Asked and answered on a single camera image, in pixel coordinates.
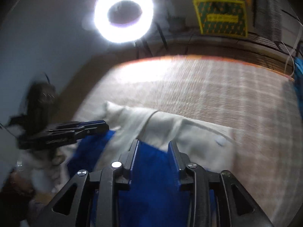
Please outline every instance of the triangular cutout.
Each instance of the triangular cutout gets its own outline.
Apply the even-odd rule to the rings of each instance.
[[[71,211],[73,199],[77,190],[77,185],[74,183],[66,193],[53,206],[53,211],[64,215],[68,215]]]
[[[232,184],[231,189],[236,204],[237,214],[241,216],[253,212],[254,209],[249,204],[249,202],[245,199],[244,195],[242,195],[238,187],[235,184]]]

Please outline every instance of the orange trim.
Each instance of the orange trim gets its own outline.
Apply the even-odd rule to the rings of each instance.
[[[269,70],[271,72],[277,73],[281,76],[287,77],[288,79],[294,81],[294,79],[284,73],[278,72],[276,70],[272,70],[269,68],[266,68],[264,66],[259,66],[253,63],[249,63],[249,62],[245,62],[245,61],[241,61],[241,60],[235,60],[232,58],[225,58],[225,57],[219,57],[219,56],[204,56],[204,55],[175,55],[175,56],[159,56],[159,57],[152,57],[152,58],[143,58],[143,59],[139,59],[139,60],[132,60],[132,61],[128,61],[128,62],[124,62],[121,63],[119,65],[116,65],[115,67],[122,67],[125,65],[129,65],[129,64],[134,64],[134,63],[140,63],[140,62],[144,62],[144,61],[159,61],[159,60],[173,60],[174,58],[186,58],[189,60],[217,60],[217,61],[227,61],[227,62],[232,62],[232,63],[240,63],[240,64],[244,64],[244,65],[249,65],[249,66],[254,66],[257,68],[263,68],[266,70]]]

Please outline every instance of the blue object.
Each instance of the blue object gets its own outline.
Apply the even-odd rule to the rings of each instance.
[[[303,60],[296,57],[294,64],[294,90],[298,98],[298,106],[301,118],[303,118]]]
[[[80,169],[93,171],[107,142],[115,132],[88,136],[80,142],[67,164],[70,177]],[[144,142],[137,154],[130,191],[119,191],[121,227],[185,227],[190,192],[179,191],[169,165],[169,155]],[[211,195],[211,208],[215,207]],[[91,220],[95,222],[97,194],[94,196]]]

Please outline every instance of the beige blanket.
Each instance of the beige blanket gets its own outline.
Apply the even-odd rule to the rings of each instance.
[[[237,142],[232,172],[280,227],[303,202],[302,123],[292,84],[268,69],[230,59],[142,60],[112,69],[75,118],[94,118],[108,100],[232,127]]]

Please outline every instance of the yellow label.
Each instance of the yellow label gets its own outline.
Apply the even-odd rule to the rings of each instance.
[[[229,14],[218,14],[218,13],[209,13],[207,16],[207,21],[210,22],[229,22],[229,23],[238,23],[239,16],[229,15]]]

